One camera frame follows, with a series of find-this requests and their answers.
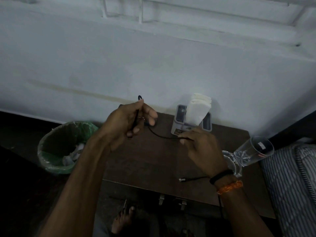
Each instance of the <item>tabletop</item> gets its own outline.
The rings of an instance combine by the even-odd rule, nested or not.
[[[162,136],[175,137],[170,133],[173,118],[173,115],[158,113],[157,124],[152,130]],[[234,152],[250,137],[248,131],[215,124],[211,133],[222,150],[229,152]],[[203,175],[188,158],[187,149],[179,140],[159,138],[145,127],[141,135],[128,139],[109,155],[103,179],[218,206],[216,189],[208,179],[179,182],[181,177]],[[275,218],[259,164],[243,168],[241,179],[259,214]]]

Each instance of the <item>black bracelet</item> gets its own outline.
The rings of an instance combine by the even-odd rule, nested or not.
[[[214,184],[217,180],[221,179],[225,175],[233,175],[233,174],[234,174],[234,171],[232,171],[232,170],[224,170],[221,173],[217,174],[216,176],[212,177],[210,179],[210,183]]]

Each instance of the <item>orange thread wristband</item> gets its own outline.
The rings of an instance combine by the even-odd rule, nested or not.
[[[220,189],[217,191],[217,193],[218,193],[219,195],[222,195],[223,193],[226,193],[226,192],[231,191],[231,190],[233,190],[233,189],[238,189],[238,188],[240,188],[240,187],[243,187],[243,183],[242,183],[241,180],[237,180],[237,181],[234,182],[234,183],[228,184],[228,185],[226,185],[226,186],[220,188]]]

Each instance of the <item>bracelet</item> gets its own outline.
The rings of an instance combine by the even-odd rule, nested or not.
[[[241,180],[237,180],[237,181],[234,182],[234,183],[228,184],[228,185],[226,185],[226,186],[220,188],[220,189],[217,191],[217,193],[218,193],[219,195],[222,195],[223,193],[226,193],[226,192],[229,192],[229,191],[231,191],[231,190],[233,190],[233,189],[238,189],[238,188],[241,188],[241,187],[243,187],[242,181],[241,181]]]
[[[233,175],[234,174],[234,171],[232,170],[224,170],[222,171],[221,173],[217,174],[216,176],[212,177],[210,179],[210,183],[211,184],[214,184],[217,180],[219,180],[220,178],[224,177],[225,175]]]

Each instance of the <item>green plastic bag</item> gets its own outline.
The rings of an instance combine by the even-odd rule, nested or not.
[[[39,142],[37,156],[46,171],[55,174],[69,174],[75,164],[64,166],[63,157],[69,155],[80,143],[98,130],[91,122],[74,121],[60,125],[47,133]]]

